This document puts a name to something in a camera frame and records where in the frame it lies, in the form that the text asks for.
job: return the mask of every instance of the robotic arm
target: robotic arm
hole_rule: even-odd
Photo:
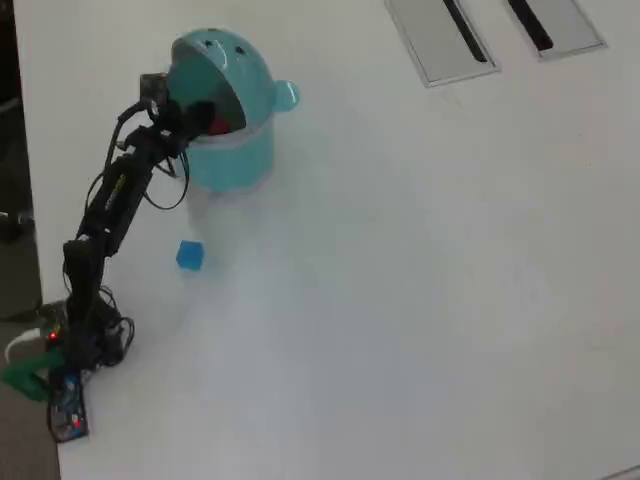
[[[215,117],[211,102],[196,102],[182,110],[168,101],[157,113],[152,106],[153,102],[140,101],[118,117],[105,168],[89,195],[102,182],[85,205],[75,239],[64,244],[64,272],[71,284],[66,319],[48,335],[44,355],[12,362],[2,372],[2,379],[27,397],[48,402],[47,425],[57,442],[88,434],[83,374],[120,363],[133,340],[133,321],[118,312],[112,293],[102,286],[105,259],[118,252],[146,196],[154,168],[170,173],[160,164],[182,158],[187,180],[185,150],[207,132]],[[152,125],[129,134],[119,145],[125,153],[112,161],[120,128],[145,110]],[[36,373],[45,368],[49,369],[48,382]]]
[[[118,125],[148,105],[134,105],[121,115]],[[157,115],[150,111],[150,116],[151,126],[138,127],[124,141],[122,148],[133,149],[131,153],[112,163],[110,147],[99,175],[102,184],[85,209],[76,238],[64,245],[64,270],[71,295],[66,305],[66,331],[59,341],[65,364],[77,370],[116,365],[124,357],[127,343],[121,341],[122,317],[115,305],[100,295],[105,258],[120,248],[153,169],[164,160],[184,155],[189,142],[204,134],[213,122],[215,107],[199,102],[182,112],[176,103],[169,102]]]

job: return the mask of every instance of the green clip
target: green clip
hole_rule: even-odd
[[[36,372],[61,367],[64,359],[59,348],[54,348],[39,357],[13,362],[2,371],[2,381],[36,402],[49,399],[49,387]]]

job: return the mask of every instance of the red object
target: red object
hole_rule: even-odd
[[[211,136],[226,135],[231,132],[231,126],[224,118],[216,118],[207,132]]]

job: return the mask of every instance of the white cable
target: white cable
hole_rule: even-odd
[[[9,363],[9,351],[18,343],[30,342],[32,340],[36,340],[40,338],[40,329],[32,328],[31,330],[27,330],[22,332],[16,338],[11,340],[4,349],[4,358],[7,360],[7,364]]]

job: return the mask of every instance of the gray floor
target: gray floor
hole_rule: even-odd
[[[0,345],[24,330],[19,324],[0,323]],[[16,347],[15,358],[37,354],[44,345]],[[0,368],[6,365],[0,355]],[[32,402],[0,383],[0,480],[57,480],[56,445],[45,422],[46,406]]]
[[[29,210],[31,186],[22,108],[0,114],[0,211]],[[40,302],[36,243],[26,234],[0,243],[0,319],[33,310]]]
[[[22,109],[0,114],[0,211],[22,211],[31,203]],[[7,323],[40,303],[40,279],[33,233],[0,243],[0,352],[29,325]],[[37,354],[42,343],[15,349],[15,358]],[[5,367],[0,353],[0,369]],[[0,383],[0,480],[59,478],[56,446],[46,426],[46,406]]]

